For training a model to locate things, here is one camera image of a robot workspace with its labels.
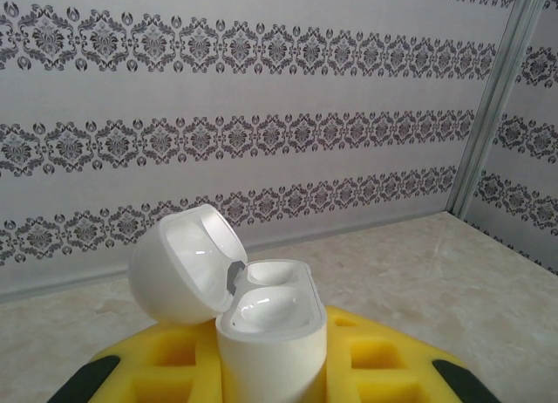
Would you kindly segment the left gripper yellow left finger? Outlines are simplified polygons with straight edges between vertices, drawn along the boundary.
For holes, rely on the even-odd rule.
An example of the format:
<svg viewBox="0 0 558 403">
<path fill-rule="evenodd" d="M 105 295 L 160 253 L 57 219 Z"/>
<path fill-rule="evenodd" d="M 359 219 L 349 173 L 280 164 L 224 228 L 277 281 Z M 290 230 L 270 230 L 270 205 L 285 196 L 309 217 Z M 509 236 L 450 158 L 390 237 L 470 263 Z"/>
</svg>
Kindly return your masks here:
<svg viewBox="0 0 558 403">
<path fill-rule="evenodd" d="M 213 322 L 154 324 L 98 352 L 50 403 L 223 403 Z"/>
</svg>

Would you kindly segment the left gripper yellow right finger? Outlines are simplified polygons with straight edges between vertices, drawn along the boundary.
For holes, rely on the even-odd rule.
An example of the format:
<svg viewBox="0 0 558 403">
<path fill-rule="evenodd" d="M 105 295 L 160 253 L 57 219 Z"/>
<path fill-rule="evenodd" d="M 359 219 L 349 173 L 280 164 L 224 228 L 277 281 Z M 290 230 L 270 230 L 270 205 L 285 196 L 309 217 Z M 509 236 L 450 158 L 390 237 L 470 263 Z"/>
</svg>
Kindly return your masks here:
<svg viewBox="0 0 558 403">
<path fill-rule="evenodd" d="M 341 308 L 326 311 L 324 403 L 501 403 L 451 353 Z"/>
</svg>

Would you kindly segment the white earbud charging case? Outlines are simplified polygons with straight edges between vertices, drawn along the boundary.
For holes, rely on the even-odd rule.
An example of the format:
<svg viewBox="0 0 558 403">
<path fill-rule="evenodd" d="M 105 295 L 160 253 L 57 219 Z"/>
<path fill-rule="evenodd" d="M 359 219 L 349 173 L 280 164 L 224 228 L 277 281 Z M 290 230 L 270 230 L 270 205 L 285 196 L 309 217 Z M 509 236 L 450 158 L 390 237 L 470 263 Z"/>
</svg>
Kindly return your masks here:
<svg viewBox="0 0 558 403">
<path fill-rule="evenodd" d="M 309 265 L 250 261 L 213 206 L 156 222 L 134 247 L 128 279 L 152 319 L 214 323 L 226 388 L 237 403 L 303 403 L 316 389 L 327 314 Z"/>
</svg>

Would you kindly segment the aluminium corner post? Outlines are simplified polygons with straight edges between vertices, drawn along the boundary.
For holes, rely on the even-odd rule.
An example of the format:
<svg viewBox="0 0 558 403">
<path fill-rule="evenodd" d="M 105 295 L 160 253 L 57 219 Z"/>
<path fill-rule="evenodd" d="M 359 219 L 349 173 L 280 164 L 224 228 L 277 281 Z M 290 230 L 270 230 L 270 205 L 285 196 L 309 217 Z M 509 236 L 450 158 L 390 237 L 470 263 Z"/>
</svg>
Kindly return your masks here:
<svg viewBox="0 0 558 403">
<path fill-rule="evenodd" d="M 460 220 L 466 217 L 544 3 L 545 0 L 516 0 L 511 9 L 446 204 L 446 211 Z"/>
</svg>

